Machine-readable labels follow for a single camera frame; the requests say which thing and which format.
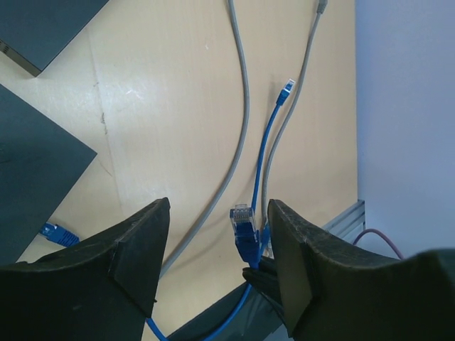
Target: gray cable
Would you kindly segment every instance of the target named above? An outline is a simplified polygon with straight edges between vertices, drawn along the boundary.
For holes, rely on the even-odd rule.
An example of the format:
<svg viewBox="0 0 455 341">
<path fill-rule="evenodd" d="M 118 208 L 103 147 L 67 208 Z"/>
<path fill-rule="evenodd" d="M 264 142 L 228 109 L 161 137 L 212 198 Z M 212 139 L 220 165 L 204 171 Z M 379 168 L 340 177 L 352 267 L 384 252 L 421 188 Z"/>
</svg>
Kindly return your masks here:
<svg viewBox="0 0 455 341">
<path fill-rule="evenodd" d="M 182 254 L 186 247 L 193 240 L 194 236 L 197 235 L 204 222 L 207 220 L 208 216 L 211 214 L 215 208 L 218 200 L 221 198 L 223 193 L 226 190 L 226 187 L 229 185 L 229 182 L 234 175 L 237 164 L 239 163 L 240 156 L 242 155 L 243 145 L 245 144 L 245 139 L 247 137 L 247 128 L 248 120 L 250 119 L 250 89 L 248 87 L 248 74 L 247 74 L 247 65 L 245 62 L 245 54 L 243 52 L 242 41 L 240 40 L 240 32 L 237 24 L 237 16 L 235 15 L 234 0 L 228 0 L 229 3 L 229 14 L 230 21 L 232 25 L 232 31 L 234 33 L 235 44 L 237 46 L 237 51 L 240 60 L 240 69 L 242 71 L 242 81 L 243 81 L 243 123 L 242 131 L 240 132 L 239 142 L 237 144 L 237 149 L 235 150 L 234 158 L 232 163 L 227 171 L 223 182 L 221 183 L 218 191 L 213 196 L 212 200 L 209 202 L 205 210 L 200 214 L 199 218 L 194 222 L 193 226 L 189 229 L 186 236 L 182 241 L 177 245 L 177 247 L 172 251 L 167 260 L 163 263 L 161 267 L 161 273 L 159 278 L 163 277 L 164 274 L 169 270 L 172 264 L 177 260 L 177 258 Z"/>
<path fill-rule="evenodd" d="M 308 38 L 308 42 L 306 43 L 306 51 L 304 57 L 304 64 L 301 67 L 299 81 L 297 82 L 297 90 L 294 101 L 291 104 L 291 108 L 286 115 L 286 118 L 283 121 L 281 128 L 278 131 L 277 137 L 275 138 L 272 149 L 270 150 L 269 158 L 267 159 L 267 163 L 264 168 L 264 175 L 262 177 L 262 196 L 261 196 L 261 210 L 262 210 L 262 224 L 265 224 L 267 221 L 267 186 L 269 183 L 269 175 L 270 175 L 270 168 L 272 167 L 273 157 L 275 155 L 275 151 L 277 151 L 277 147 L 279 144 L 279 140 L 281 140 L 284 130 L 296 109 L 297 102 L 299 101 L 300 94 L 302 87 L 304 86 L 305 74 L 306 69 L 308 67 L 309 56 L 311 52 L 311 46 L 313 45 L 313 39 L 316 33 L 316 29 L 318 27 L 319 19 L 321 18 L 321 14 L 324 11 L 325 7 L 327 6 L 327 1 L 320 1 L 318 6 L 318 11 L 316 14 L 316 19 L 314 19 L 313 27 L 311 28 L 311 32 Z"/>
</svg>

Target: white wall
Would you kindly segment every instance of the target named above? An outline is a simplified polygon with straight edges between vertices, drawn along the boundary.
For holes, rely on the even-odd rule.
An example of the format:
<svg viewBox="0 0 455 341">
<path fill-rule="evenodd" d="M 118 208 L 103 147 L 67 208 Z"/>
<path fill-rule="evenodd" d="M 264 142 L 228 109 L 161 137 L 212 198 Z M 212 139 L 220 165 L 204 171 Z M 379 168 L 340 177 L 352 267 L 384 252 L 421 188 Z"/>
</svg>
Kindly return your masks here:
<svg viewBox="0 0 455 341">
<path fill-rule="evenodd" d="M 358 0 L 359 197 L 405 256 L 455 247 L 455 1 Z M 361 246 L 391 254 L 375 236 Z"/>
</svg>

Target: wooden table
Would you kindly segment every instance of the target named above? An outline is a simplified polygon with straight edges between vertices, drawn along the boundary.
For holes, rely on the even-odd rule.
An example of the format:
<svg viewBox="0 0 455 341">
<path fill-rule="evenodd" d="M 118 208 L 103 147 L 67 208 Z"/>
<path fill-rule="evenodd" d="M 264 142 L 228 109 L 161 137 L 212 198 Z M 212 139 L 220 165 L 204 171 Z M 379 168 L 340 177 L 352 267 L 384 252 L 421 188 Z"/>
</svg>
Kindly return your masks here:
<svg viewBox="0 0 455 341">
<path fill-rule="evenodd" d="M 242 282 L 228 210 L 251 200 L 264 125 L 299 75 L 316 8 L 312 0 L 235 3 L 250 77 L 247 143 L 226 194 L 159 284 L 154 317 L 165 334 Z M 354 0 L 330 1 L 270 177 L 269 196 L 316 224 L 357 200 L 354 15 Z M 166 254 L 219 186 L 241 127 L 225 0 L 111 0 L 40 77 L 0 56 L 0 83 L 99 153 L 51 221 L 86 238 L 167 196 Z M 36 237 L 21 260 L 57 248 Z M 146 330 L 144 340 L 155 339 Z"/>
</svg>

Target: table surface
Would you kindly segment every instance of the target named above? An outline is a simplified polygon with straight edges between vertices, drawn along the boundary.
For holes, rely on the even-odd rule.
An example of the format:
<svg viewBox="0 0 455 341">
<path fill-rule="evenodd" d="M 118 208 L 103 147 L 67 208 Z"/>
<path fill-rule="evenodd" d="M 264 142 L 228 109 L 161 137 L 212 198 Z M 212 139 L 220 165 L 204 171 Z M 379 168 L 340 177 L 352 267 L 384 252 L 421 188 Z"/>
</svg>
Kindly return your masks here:
<svg viewBox="0 0 455 341">
<path fill-rule="evenodd" d="M 225 195 L 160 281 L 154 317 L 165 334 L 242 283 L 228 210 L 251 200 L 264 125 L 299 75 L 316 8 L 310 0 L 235 4 L 250 78 L 247 142 Z M 329 2 L 270 175 L 269 196 L 315 224 L 357 200 L 354 13 L 354 0 Z M 51 221 L 86 238 L 167 196 L 166 255 L 219 186 L 242 123 L 225 0 L 111 0 L 38 78 L 0 55 L 0 83 L 99 153 Z M 36 237 L 21 260 L 57 249 Z M 144 340 L 155 340 L 147 329 Z"/>
</svg>

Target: black box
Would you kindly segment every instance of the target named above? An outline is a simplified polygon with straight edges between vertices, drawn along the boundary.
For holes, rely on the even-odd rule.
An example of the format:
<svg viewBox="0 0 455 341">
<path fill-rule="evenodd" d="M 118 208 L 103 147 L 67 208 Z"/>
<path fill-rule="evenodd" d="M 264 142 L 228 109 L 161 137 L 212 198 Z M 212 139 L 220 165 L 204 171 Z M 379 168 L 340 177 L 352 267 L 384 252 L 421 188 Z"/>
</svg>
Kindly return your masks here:
<svg viewBox="0 0 455 341">
<path fill-rule="evenodd" d="M 38 76 L 109 0 L 2 0 L 0 51 Z"/>
<path fill-rule="evenodd" d="M 20 257 L 95 156 L 0 85 L 0 266 Z"/>
</svg>

